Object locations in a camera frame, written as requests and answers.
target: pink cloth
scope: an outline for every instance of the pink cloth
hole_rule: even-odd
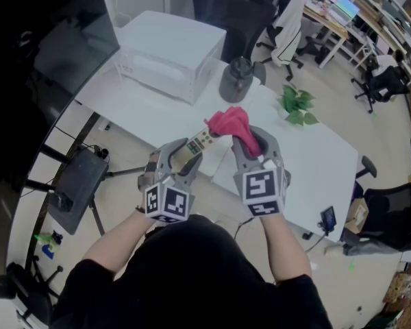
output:
[[[204,122],[213,134],[237,136],[245,143],[251,157],[262,155],[259,143],[249,129],[248,114],[242,108],[232,106],[224,113],[218,111]]]

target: cardboard box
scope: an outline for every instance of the cardboard box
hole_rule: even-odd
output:
[[[345,227],[351,232],[358,234],[364,227],[369,208],[364,199],[355,199],[349,208],[349,214],[345,222]]]

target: green plant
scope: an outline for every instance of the green plant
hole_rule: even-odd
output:
[[[315,99],[305,90],[298,90],[294,84],[283,85],[283,95],[280,104],[289,114],[286,120],[292,124],[315,124],[318,120],[308,110],[313,108],[312,100]]]

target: white table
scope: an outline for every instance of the white table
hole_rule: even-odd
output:
[[[200,98],[192,106],[131,78],[120,79],[115,69],[94,76],[76,96],[76,100],[153,147],[183,137],[191,138],[206,127],[216,111],[226,111],[231,104],[219,95],[225,62],[216,61],[214,72]],[[249,107],[260,85],[258,78],[247,96],[235,106]],[[200,172],[212,177],[230,147],[229,136],[220,138],[203,155]]]
[[[291,183],[286,191],[285,218],[317,235],[320,212],[334,207],[337,226],[328,239],[337,242],[344,228],[355,182],[358,153],[322,123],[297,127],[279,118],[277,94],[260,86],[248,109],[250,124],[277,139]],[[212,181],[237,194],[236,160],[228,150]]]

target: gray water bottle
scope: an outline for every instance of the gray water bottle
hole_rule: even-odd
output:
[[[242,101],[253,82],[253,65],[246,58],[235,58],[225,67],[222,74],[219,94],[228,102]]]

